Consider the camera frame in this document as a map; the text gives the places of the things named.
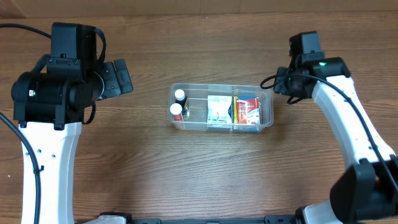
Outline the red medicine box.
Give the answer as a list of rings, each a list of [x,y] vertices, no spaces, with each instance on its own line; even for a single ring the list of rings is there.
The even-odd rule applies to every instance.
[[[259,99],[257,97],[235,96],[234,97],[234,123],[237,124],[259,124]]]

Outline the orange bottle white cap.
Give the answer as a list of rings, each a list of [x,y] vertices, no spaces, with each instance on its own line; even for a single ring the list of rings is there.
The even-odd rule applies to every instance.
[[[171,116],[172,116],[172,120],[173,121],[178,121],[178,122],[182,122],[183,121],[183,108],[180,104],[178,103],[174,103],[170,106],[169,109]]]

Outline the black bottle white cap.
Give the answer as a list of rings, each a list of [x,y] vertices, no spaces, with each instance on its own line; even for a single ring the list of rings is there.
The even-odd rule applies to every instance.
[[[182,114],[185,115],[188,112],[188,97],[182,89],[178,89],[174,92],[175,102],[180,104],[182,107]]]

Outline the blue yellow VapoDrops box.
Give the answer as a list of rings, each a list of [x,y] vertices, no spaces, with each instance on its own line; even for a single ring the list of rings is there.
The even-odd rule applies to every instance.
[[[260,121],[260,104],[258,97],[234,97],[234,130],[257,133]]]

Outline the clear plastic container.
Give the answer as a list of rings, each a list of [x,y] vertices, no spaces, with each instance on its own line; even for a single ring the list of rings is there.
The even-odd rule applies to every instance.
[[[274,121],[272,93],[249,85],[176,83],[168,119],[178,129],[259,133]]]

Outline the white blue medicine box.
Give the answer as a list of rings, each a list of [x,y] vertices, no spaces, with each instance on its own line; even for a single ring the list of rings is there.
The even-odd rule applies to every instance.
[[[232,96],[208,95],[208,124],[232,123]]]

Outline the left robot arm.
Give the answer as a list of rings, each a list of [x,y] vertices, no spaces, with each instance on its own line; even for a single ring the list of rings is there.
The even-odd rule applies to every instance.
[[[105,60],[103,32],[56,22],[50,53],[13,84],[10,128],[22,143],[22,223],[73,223],[73,175],[78,140],[96,102],[132,92],[123,59]]]

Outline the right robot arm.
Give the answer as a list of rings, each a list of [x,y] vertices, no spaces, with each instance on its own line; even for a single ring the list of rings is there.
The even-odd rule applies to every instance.
[[[380,137],[356,94],[340,57],[325,57],[318,32],[289,39],[288,67],[280,67],[271,86],[288,104],[312,99],[337,138],[345,172],[327,201],[296,211],[296,223],[360,223],[397,215],[397,156]]]

